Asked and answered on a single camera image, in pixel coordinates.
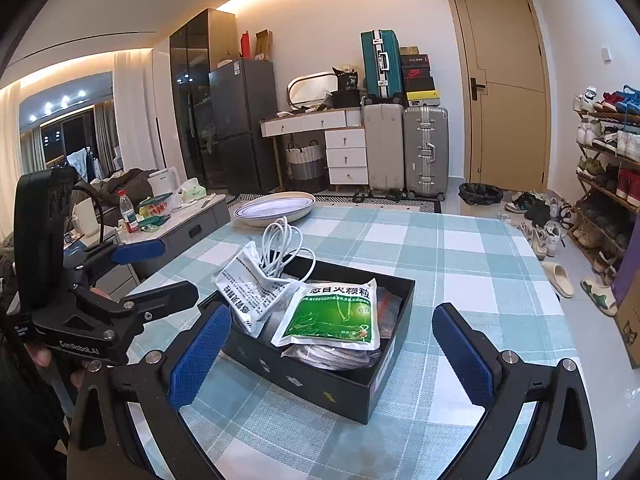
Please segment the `person left hand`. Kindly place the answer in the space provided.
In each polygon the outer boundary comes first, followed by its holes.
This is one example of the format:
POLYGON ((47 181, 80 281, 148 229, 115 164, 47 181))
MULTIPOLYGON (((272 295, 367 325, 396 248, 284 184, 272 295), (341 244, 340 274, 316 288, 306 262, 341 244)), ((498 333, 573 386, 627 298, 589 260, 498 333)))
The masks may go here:
MULTIPOLYGON (((48 368, 52 363, 52 353, 51 351, 41 344, 25 344, 25 348, 37 366, 40 368, 48 368)), ((82 382, 85 377, 85 369, 83 367, 78 368, 78 370, 74 370, 70 375, 70 382, 77 388, 80 389, 82 386, 82 382)))

